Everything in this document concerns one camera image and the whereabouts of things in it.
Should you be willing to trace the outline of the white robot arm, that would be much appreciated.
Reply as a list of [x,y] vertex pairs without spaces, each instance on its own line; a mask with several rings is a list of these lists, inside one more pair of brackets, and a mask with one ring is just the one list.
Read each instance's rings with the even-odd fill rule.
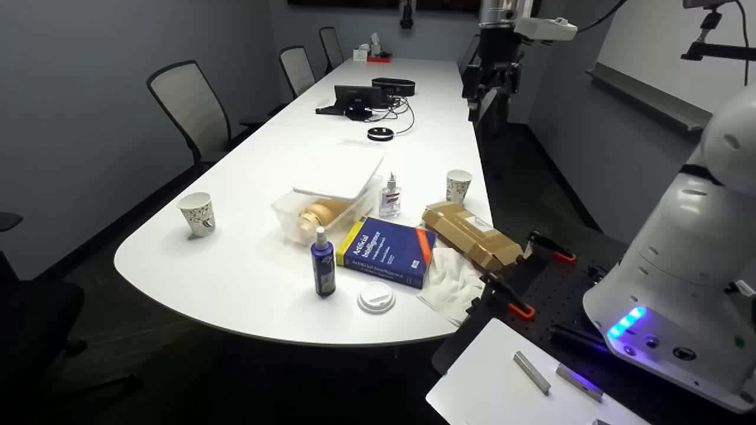
[[606,350],[720,409],[756,406],[756,88],[711,115],[624,257],[583,293]]

